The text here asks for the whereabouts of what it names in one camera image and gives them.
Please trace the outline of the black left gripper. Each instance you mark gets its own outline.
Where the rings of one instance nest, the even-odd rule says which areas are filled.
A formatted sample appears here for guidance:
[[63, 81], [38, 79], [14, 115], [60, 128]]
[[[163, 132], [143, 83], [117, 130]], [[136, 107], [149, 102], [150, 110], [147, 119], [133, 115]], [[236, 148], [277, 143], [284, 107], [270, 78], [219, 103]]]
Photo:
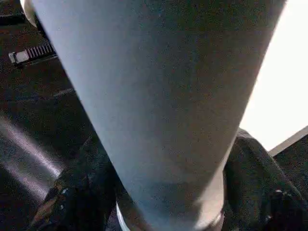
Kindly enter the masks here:
[[30, 0], [0, 2], [1, 68], [52, 68], [58, 57]]

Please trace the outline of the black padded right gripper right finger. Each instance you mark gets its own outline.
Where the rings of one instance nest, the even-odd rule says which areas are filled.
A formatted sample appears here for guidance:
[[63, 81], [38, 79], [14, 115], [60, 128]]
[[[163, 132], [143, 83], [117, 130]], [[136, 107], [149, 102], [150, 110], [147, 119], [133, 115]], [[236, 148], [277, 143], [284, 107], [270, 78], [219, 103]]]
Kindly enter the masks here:
[[277, 162], [239, 129], [224, 168], [224, 231], [306, 231], [308, 201]]

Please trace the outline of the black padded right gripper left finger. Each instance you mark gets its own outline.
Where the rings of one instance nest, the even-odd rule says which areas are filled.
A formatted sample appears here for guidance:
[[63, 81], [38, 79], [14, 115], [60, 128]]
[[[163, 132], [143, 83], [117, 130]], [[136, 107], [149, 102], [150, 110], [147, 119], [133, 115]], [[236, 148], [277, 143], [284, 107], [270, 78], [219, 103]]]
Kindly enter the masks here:
[[33, 218], [35, 231], [104, 231], [116, 205], [116, 171], [96, 135], [55, 180]]

